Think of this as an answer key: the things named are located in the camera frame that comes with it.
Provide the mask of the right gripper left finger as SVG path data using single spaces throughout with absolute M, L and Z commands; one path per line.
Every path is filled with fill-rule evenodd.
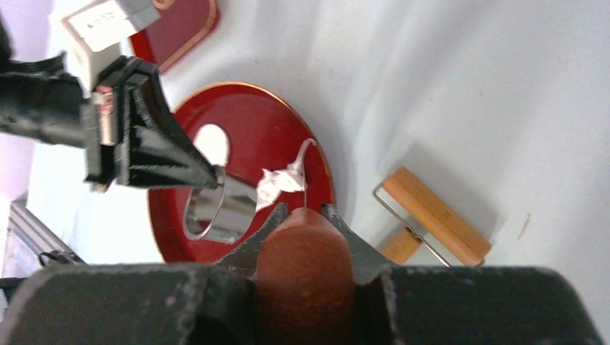
M 236 266 L 61 264 L 19 280 L 3 344 L 255 344 L 254 288 Z

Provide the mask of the wooden dough roller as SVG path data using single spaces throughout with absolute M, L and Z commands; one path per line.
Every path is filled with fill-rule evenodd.
M 400 167 L 386 176 L 372 191 L 373 198 L 404 225 L 404 231 L 395 235 L 383 248 L 382 253 L 387 258 L 401 264 L 420 246 L 424 246 L 443 265 L 447 267 L 452 265 L 379 196 L 380 190 L 392 197 L 462 264 L 466 266 L 484 264 L 486 255 L 491 250 L 491 243 L 406 167 Z

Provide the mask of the round red plate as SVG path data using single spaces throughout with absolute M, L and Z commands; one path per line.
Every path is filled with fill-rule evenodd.
M 227 172 L 253 185 L 263 170 L 293 162 L 314 134 L 300 115 L 274 93 L 249 83 L 211 84 L 188 97 L 174 116 L 190 139 L 206 124 L 216 124 L 230 142 Z M 183 230 L 188 188 L 149 190 L 149 213 L 158 249 L 166 262 L 220 260 L 244 242 L 222 244 L 190 240 Z

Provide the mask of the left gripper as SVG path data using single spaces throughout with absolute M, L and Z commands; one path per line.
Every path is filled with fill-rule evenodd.
M 64 54 L 1 63 L 1 132 L 85 152 L 85 181 L 147 188 L 215 189 L 223 182 L 166 102 L 156 65 L 121 56 L 94 78 L 91 98 Z

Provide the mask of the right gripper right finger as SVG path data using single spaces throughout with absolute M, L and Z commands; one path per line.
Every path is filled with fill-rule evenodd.
M 401 266 L 322 215 L 346 238 L 359 344 L 601 344 L 572 285 L 544 267 Z

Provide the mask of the small metal cup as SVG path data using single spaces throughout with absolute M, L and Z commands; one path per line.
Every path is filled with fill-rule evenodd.
M 255 187 L 231 175 L 214 190 L 192 189 L 183 217 L 184 234 L 193 241 L 234 244 L 250 228 L 256 205 Z

